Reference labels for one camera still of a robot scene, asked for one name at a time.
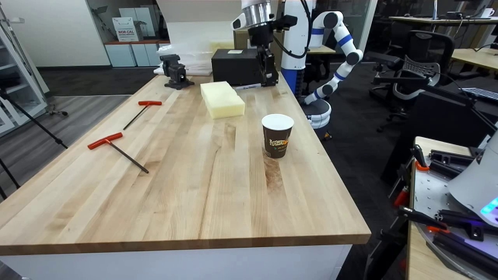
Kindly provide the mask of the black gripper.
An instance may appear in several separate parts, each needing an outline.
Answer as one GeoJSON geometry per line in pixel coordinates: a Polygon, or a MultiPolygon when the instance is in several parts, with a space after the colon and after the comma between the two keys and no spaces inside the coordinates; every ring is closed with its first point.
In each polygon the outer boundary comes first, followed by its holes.
{"type": "Polygon", "coordinates": [[[275,56],[270,52],[270,42],[273,39],[273,33],[289,30],[295,24],[297,24],[295,16],[275,17],[273,14],[269,14],[267,17],[250,16],[247,19],[248,41],[250,41],[250,45],[255,48],[255,61],[259,64],[261,87],[267,87],[267,76],[265,76],[267,59],[269,59],[269,86],[275,86],[278,83],[275,56]]]}

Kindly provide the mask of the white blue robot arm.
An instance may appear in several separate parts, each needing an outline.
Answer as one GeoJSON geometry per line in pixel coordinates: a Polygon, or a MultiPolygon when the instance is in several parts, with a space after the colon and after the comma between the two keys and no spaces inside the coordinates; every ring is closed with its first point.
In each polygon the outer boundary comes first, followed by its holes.
{"type": "Polygon", "coordinates": [[[281,75],[292,92],[297,92],[297,76],[304,69],[306,55],[322,47],[323,34],[331,31],[336,45],[345,56],[343,62],[317,89],[297,97],[312,129],[322,129],[331,120],[331,104],[326,98],[360,62],[362,52],[343,24],[340,11],[318,11],[315,0],[279,0],[283,11],[275,14],[269,0],[241,0],[241,13],[231,20],[231,30],[245,30],[256,48],[261,86],[276,83],[276,69],[270,44],[281,52],[281,75]]]}

